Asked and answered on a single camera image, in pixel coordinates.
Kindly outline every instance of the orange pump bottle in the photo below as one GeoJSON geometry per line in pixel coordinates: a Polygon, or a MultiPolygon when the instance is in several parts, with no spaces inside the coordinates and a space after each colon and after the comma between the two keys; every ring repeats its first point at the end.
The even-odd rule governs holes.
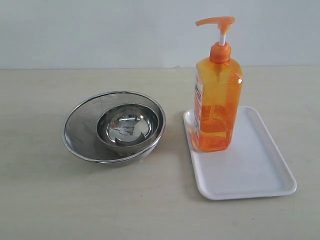
{"type": "Polygon", "coordinates": [[[228,148],[236,121],[243,73],[231,58],[226,33],[235,22],[231,16],[211,17],[196,22],[217,24],[220,39],[207,57],[196,64],[194,141],[204,152],[228,148]]]}

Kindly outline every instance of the table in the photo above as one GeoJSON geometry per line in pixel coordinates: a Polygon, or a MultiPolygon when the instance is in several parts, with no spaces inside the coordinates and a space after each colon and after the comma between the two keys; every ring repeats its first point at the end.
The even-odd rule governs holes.
{"type": "Polygon", "coordinates": [[[0,239],[317,239],[320,67],[244,67],[240,105],[259,111],[296,181],[289,196],[209,201],[197,190],[183,126],[194,68],[0,71],[0,239]],[[166,113],[158,146],[121,168],[73,156],[68,112],[132,90],[166,113]]]}

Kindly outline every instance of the metal colander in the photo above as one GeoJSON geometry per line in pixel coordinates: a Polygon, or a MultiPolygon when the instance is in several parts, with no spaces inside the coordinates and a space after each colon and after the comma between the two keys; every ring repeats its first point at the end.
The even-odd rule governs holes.
{"type": "Polygon", "coordinates": [[[62,139],[69,151],[91,162],[115,163],[136,158],[153,149],[165,129],[165,113],[161,106],[150,97],[132,91],[102,93],[83,101],[68,115],[63,125],[62,139]],[[110,109],[120,105],[137,104],[150,108],[157,116],[156,137],[144,149],[125,155],[106,147],[97,134],[100,118],[110,109]]]}

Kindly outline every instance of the stainless steel bowl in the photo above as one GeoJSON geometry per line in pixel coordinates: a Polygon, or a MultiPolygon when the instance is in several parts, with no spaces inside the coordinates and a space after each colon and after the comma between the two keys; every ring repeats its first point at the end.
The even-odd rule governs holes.
{"type": "Polygon", "coordinates": [[[65,120],[62,140],[71,153],[86,161],[103,164],[123,163],[140,160],[147,156],[158,144],[165,126],[164,110],[154,99],[133,91],[112,91],[92,96],[76,106],[65,120]],[[120,106],[124,107],[124,112],[119,110],[120,106]],[[137,121],[133,119],[133,115],[137,116],[137,120],[139,118],[141,120],[141,116],[145,118],[145,122],[142,121],[140,127],[137,128],[143,134],[144,139],[141,135],[135,139],[137,131],[129,138],[114,134],[113,130],[117,131],[117,128],[111,123],[119,123],[121,122],[119,120],[127,116],[132,125],[137,121]],[[103,130],[101,132],[99,130],[98,134],[99,122],[100,124],[103,122],[101,124],[103,130]],[[115,151],[115,148],[112,149],[106,145],[111,144],[113,147],[125,149],[130,145],[143,145],[144,142],[148,143],[140,149],[131,149],[129,153],[115,151]]]}
{"type": "Polygon", "coordinates": [[[158,116],[151,108],[130,103],[115,106],[104,113],[96,132],[107,148],[130,155],[151,144],[158,127],[158,116]]]}

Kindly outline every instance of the white tray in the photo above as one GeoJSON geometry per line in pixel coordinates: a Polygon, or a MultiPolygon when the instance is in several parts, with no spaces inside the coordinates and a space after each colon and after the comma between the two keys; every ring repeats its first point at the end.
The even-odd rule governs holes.
{"type": "Polygon", "coordinates": [[[186,111],[183,119],[196,184],[205,198],[262,198],[296,191],[297,182],[255,109],[239,106],[232,140],[224,151],[194,149],[194,110],[186,111]]]}

